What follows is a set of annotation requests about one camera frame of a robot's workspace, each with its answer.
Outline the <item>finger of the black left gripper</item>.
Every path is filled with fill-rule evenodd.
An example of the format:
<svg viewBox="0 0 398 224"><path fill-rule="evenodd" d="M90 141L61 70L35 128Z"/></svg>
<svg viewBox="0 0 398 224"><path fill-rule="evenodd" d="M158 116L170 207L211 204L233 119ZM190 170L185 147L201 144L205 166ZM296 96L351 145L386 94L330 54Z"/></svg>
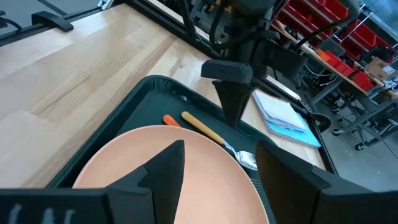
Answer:
<svg viewBox="0 0 398 224"><path fill-rule="evenodd" d="M223 114L230 126L236 126L246 108L251 94L259 85L241 84L221 80L213 81L220 99Z"/></svg>

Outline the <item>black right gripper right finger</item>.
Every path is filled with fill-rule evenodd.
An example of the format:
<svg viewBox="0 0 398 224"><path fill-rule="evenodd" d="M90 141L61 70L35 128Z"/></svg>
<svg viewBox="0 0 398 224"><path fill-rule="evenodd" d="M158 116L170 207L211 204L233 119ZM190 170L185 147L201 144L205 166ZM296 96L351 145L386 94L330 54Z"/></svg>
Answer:
<svg viewBox="0 0 398 224"><path fill-rule="evenodd" d="M277 224L313 224L320 191L330 186L313 173L319 168L260 139L255 158Z"/></svg>

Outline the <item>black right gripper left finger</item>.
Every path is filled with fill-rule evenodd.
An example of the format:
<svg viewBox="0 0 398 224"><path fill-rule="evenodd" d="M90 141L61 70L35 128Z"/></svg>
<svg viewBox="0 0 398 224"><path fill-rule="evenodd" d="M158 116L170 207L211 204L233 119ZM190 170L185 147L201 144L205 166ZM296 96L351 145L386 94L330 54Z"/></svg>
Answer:
<svg viewBox="0 0 398 224"><path fill-rule="evenodd" d="M184 141L177 140L107 186L112 224L173 224L184 165Z"/></svg>

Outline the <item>spoon with yellow-orange handle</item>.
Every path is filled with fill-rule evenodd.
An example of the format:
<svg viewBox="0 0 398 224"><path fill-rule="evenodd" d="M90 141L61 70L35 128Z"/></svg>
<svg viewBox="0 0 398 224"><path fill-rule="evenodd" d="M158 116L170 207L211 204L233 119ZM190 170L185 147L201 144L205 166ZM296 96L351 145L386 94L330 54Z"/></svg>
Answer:
<svg viewBox="0 0 398 224"><path fill-rule="evenodd" d="M212 129L210 129L208 126L206 126L204 123L202 123L199 119L194 117L192 114L190 114L187 111L183 111L181 114L181 117L190 123L192 126L196 127L199 129L201 132L206 134L209 138L217 142L220 146L224 147L228 151L230 151L236 161L243 167L257 171L257 164L256 160L254 158L254 154L247 152L247 151L236 151L225 139L223 139L219 134L214 132Z"/></svg>

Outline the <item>orange round plate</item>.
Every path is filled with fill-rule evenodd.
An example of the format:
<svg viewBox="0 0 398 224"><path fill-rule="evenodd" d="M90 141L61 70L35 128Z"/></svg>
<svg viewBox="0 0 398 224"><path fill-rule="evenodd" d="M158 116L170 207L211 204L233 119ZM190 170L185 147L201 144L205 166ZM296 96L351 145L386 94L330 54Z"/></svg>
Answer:
<svg viewBox="0 0 398 224"><path fill-rule="evenodd" d="M207 137L175 126L144 126L114 138L73 186L105 187L177 140L184 141L185 168L175 224L269 224L257 190L232 156Z"/></svg>

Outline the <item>fork with orange handle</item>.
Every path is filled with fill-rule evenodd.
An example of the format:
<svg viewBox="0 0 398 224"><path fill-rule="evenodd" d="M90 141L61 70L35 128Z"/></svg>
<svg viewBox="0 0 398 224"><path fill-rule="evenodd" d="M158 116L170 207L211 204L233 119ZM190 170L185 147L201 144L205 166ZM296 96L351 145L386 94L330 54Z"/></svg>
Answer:
<svg viewBox="0 0 398 224"><path fill-rule="evenodd" d="M171 115L169 114L164 115L163 122L169 126L180 127L180 125L176 122L176 120L174 120L173 117L171 117Z"/></svg>

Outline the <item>dark green plastic tray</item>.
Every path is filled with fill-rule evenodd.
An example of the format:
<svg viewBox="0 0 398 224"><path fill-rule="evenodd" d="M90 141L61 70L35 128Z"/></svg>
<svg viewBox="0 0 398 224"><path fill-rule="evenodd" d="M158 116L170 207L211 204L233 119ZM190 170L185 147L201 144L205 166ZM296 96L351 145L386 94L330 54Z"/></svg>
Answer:
<svg viewBox="0 0 398 224"><path fill-rule="evenodd" d="M168 126L163 122L163 117L169 114L180 125L178 128L194 131L212 140L185 121L181 117L183 111L189 112L219 134L236 151L254 152L259 139L273 145L271 139L245 122L239 122L235 127L228 125L220 107L181 83L164 76L143 78L51 181L52 187L68 187L79 193L78 208L74 212L63 213L63 217L71 224L112 224L107 186L113 182L105 187L92 188L75 188L73 184L87 162L114 138L144 126ZM236 161L230 151L222 148ZM241 167L253 183L264 206L266 195L258 173ZM265 206L264 209L269 220L270 210Z"/></svg>

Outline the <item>white spiral notebook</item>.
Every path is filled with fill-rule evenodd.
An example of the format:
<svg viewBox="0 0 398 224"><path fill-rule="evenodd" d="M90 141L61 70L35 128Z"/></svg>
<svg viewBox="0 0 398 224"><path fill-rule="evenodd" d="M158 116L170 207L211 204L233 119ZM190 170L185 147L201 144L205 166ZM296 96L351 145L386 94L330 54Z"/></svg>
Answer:
<svg viewBox="0 0 398 224"><path fill-rule="evenodd" d="M300 119L290 103L256 90L252 96L261 106L266 120L289 129L304 132L306 125Z"/></svg>

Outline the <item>blue notebook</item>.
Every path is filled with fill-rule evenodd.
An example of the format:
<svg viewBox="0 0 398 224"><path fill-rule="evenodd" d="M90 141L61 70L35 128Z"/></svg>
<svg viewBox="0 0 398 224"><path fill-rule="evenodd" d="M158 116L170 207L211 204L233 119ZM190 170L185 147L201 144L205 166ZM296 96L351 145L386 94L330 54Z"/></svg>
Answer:
<svg viewBox="0 0 398 224"><path fill-rule="evenodd" d="M321 146L321 144L318 141L318 139L315 137L315 135L311 132L311 130L310 130L308 124L305 122L304 118L301 116L300 113L297 113L297 116L300 118L301 122L307 128L306 131L300 132L300 131L296 131L296 130L292 130L292 129L281 128L275 124L272 124L271 122L269 122L267 120L265 120L265 125L266 125L268 131L272 134L292 140L294 142L298 142L300 144L304 144L309 147L319 148Z"/></svg>

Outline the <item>red storage bins shelf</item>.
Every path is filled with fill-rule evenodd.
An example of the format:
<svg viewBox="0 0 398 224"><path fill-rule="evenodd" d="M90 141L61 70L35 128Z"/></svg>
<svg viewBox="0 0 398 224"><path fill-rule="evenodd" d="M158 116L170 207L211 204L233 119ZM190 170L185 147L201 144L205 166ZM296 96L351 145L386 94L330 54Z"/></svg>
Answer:
<svg viewBox="0 0 398 224"><path fill-rule="evenodd" d="M297 20L296 17L291 15L290 11L286 11L284 9L284 7L285 6L282 7L281 12L283 12L284 14L288 15L289 17L291 17L291 19L295 20L295 22L301 23L301 21ZM275 29L277 29L278 32L280 32L282 35L284 35L286 38L288 38L288 40L291 41L292 43L298 44L299 41L297 39L295 39L292 35L290 35L285 30L285 28L287 27L285 24L281 23L279 20L275 20L275 23L277 25L272 24L272 26ZM340 84L342 84L342 83L349 83L350 86L354 87L355 90L361 92L362 95L364 95L364 96L368 96L369 95L368 91L365 91L364 89L362 89L354 81L352 81L352 79L344 76L334 66L330 65L326 60L324 60L321 56L319 56L317 54L317 51L314 50L311 47L311 45L303 44L303 45L300 46L298 51L301 54L306 54L306 56L308 56L309 58L314 59L316 62L318 62L321 65L323 65L327 70L332 72L332 75L335 75L335 79L330 81L329 84L326 84L326 87L324 87L324 89L321 92L319 92L314 97L308 99L308 104L310 106L315 106L319 101L324 99L324 97L326 97L329 93L331 93L332 91L336 90L338 88L338 86ZM398 93L394 93L391 90L384 90L384 91L393 101L398 103Z"/></svg>

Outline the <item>wheeled grey stand base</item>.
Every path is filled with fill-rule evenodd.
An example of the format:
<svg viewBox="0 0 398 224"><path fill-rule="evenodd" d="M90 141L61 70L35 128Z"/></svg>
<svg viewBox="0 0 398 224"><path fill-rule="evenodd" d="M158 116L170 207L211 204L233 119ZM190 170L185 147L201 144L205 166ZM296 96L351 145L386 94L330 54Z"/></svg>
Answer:
<svg viewBox="0 0 398 224"><path fill-rule="evenodd" d="M340 116L340 110L336 111L339 116L338 122L347 122L348 124L341 129L334 129L332 134L339 136L343 133L357 133L360 142L355 145L357 151L373 146L391 134L398 132L398 103L384 102L377 105L374 110L361 109L352 104L345 104L350 114L355 120L350 121L344 116Z"/></svg>

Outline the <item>red storage bin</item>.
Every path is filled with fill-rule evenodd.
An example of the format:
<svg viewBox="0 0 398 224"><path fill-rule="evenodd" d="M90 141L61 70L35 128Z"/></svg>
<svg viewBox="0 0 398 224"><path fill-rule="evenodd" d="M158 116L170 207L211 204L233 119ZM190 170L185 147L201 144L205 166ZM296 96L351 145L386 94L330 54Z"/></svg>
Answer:
<svg viewBox="0 0 398 224"><path fill-rule="evenodd" d="M359 21L357 21L355 25L358 25L358 27L355 28L351 36L363 47L367 49L373 48L376 43L375 33L366 25L359 24Z"/></svg>
<svg viewBox="0 0 398 224"><path fill-rule="evenodd" d="M345 19L348 15L348 8L339 0L325 0L324 10L324 14L332 19Z"/></svg>
<svg viewBox="0 0 398 224"><path fill-rule="evenodd" d="M391 45L389 45L384 39L379 37L378 35L376 36L375 46L379 50L383 50L386 52L392 52L392 53L395 52L394 48Z"/></svg>
<svg viewBox="0 0 398 224"><path fill-rule="evenodd" d="M342 75L344 75L345 77L350 76L354 72L354 70L349 65L347 65L345 63L342 63L340 65L339 69L340 69L340 73Z"/></svg>
<svg viewBox="0 0 398 224"><path fill-rule="evenodd" d="M355 82L355 84L357 84L357 86L361 88L371 84L369 77L364 72L358 72L353 77L353 81Z"/></svg>
<svg viewBox="0 0 398 224"><path fill-rule="evenodd" d="M336 55L334 55L333 53L331 53L329 50L325 51L325 53L329 57L329 60L327 61L327 63L330 66L336 67L337 65L339 65L341 63L340 58L337 57Z"/></svg>

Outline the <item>brown cardboard box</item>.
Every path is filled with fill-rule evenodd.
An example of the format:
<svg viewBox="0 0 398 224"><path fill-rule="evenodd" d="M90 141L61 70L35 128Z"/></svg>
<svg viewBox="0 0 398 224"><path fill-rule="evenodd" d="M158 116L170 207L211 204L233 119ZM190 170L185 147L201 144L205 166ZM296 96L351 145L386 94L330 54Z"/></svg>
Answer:
<svg viewBox="0 0 398 224"><path fill-rule="evenodd" d="M395 72L394 68L378 57L375 57L364 69L380 81L387 80Z"/></svg>

